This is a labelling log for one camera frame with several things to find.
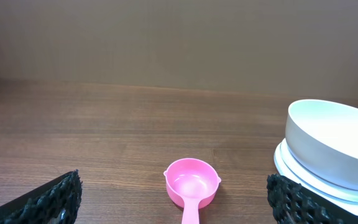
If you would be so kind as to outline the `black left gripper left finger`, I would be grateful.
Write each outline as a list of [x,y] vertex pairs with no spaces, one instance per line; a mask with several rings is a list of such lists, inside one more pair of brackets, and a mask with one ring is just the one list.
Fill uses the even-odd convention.
[[81,204],[82,181],[77,170],[0,206],[0,224],[74,224]]

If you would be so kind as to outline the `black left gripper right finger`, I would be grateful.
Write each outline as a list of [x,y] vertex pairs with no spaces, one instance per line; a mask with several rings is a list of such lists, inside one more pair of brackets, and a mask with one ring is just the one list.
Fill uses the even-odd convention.
[[358,224],[358,216],[304,188],[289,178],[267,177],[267,200],[282,224]]

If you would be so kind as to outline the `pink plastic measuring scoop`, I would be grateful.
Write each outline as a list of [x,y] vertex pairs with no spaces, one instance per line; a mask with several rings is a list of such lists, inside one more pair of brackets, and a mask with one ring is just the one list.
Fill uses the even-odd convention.
[[213,201],[221,183],[216,170],[205,161],[183,158],[172,162],[163,175],[168,196],[183,209],[181,224],[199,224],[199,210]]

